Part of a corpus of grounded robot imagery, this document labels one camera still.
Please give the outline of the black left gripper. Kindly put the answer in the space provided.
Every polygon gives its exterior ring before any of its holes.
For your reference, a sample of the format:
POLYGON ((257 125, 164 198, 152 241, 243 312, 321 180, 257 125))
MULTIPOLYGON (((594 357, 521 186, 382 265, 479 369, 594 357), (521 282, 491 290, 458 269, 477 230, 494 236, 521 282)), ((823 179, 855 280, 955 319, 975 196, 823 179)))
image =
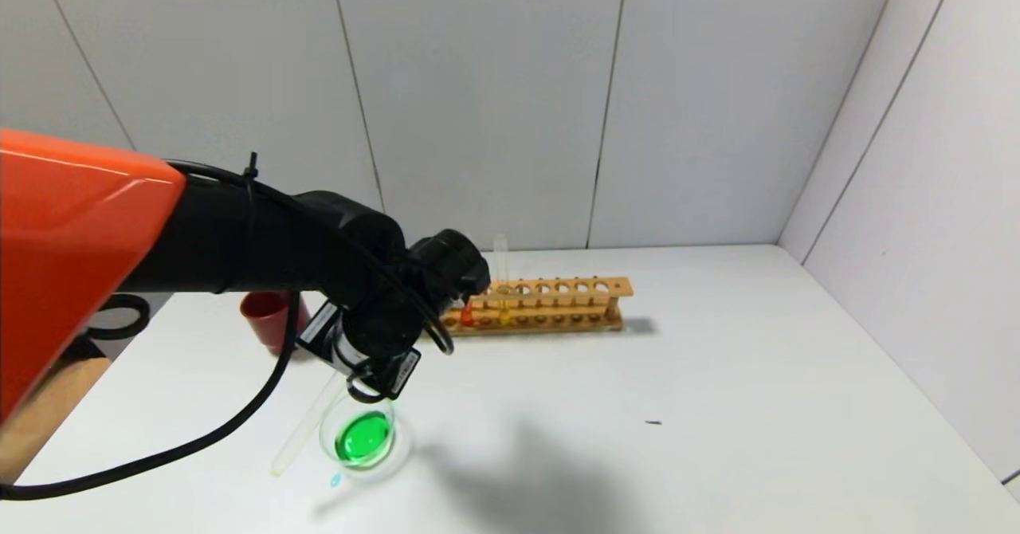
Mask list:
POLYGON ((338 371, 351 399, 396 400, 422 359, 415 348, 421 334, 420 324, 364 320, 327 302, 299 331, 296 345, 338 371))

